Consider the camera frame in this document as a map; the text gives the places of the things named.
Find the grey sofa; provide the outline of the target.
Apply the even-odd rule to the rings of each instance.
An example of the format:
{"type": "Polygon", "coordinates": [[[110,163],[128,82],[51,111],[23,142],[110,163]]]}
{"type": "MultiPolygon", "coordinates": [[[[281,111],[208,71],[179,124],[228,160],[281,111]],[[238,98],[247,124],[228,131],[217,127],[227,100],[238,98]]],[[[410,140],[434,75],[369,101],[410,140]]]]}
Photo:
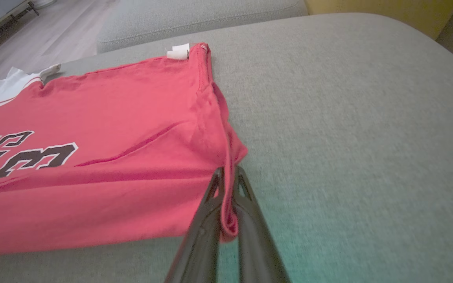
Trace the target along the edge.
{"type": "MultiPolygon", "coordinates": [[[[205,31],[67,63],[120,66],[205,41],[291,283],[453,283],[453,54],[373,14],[205,31]]],[[[166,283],[183,238],[0,256],[0,283],[166,283]]],[[[216,283],[239,283],[238,238],[216,283]]]]}

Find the medium grey sofa seat cushion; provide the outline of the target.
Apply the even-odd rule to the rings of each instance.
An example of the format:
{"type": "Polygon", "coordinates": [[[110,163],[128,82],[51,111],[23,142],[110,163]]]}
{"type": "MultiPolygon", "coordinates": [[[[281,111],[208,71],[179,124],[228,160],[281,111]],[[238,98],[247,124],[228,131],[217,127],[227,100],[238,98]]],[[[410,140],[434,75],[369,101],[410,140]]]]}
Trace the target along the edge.
{"type": "Polygon", "coordinates": [[[120,0],[97,35],[98,54],[208,30],[307,16],[304,0],[120,0]]]}

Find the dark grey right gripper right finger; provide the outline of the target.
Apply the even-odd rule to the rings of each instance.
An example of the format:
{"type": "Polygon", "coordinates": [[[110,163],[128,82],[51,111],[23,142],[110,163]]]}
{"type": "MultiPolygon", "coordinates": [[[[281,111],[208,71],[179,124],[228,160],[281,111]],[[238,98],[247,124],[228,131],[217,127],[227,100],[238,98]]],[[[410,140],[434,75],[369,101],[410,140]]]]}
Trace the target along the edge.
{"type": "Polygon", "coordinates": [[[242,167],[236,168],[232,198],[239,226],[239,283],[291,283],[242,167]]]}

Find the red and white garment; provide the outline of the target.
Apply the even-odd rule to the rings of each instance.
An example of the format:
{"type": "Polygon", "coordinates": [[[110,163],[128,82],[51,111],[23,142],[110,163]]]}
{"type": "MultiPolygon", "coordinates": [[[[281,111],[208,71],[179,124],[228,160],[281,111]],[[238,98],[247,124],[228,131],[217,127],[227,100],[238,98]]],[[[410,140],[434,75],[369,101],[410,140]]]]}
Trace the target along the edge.
{"type": "Polygon", "coordinates": [[[182,236],[224,168],[222,238],[237,236],[246,156],[209,46],[58,77],[0,79],[0,255],[182,236]]]}

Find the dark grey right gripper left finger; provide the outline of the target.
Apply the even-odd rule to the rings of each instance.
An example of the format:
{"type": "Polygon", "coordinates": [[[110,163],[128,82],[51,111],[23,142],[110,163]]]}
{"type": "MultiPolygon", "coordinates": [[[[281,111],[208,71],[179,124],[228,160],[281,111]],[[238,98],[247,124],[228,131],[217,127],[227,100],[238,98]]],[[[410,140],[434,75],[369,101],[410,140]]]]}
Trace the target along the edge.
{"type": "Polygon", "coordinates": [[[215,170],[169,268],[166,283],[216,283],[224,168],[215,170]]]}

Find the wide yellow sofa backrest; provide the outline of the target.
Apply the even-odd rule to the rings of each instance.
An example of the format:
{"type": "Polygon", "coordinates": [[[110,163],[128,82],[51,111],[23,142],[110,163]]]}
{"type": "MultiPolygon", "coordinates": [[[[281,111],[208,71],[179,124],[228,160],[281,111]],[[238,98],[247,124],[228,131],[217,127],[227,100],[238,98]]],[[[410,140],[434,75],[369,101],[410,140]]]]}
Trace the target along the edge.
{"type": "Polygon", "coordinates": [[[367,13],[401,21],[437,39],[453,15],[453,0],[304,0],[310,15],[367,13]]]}

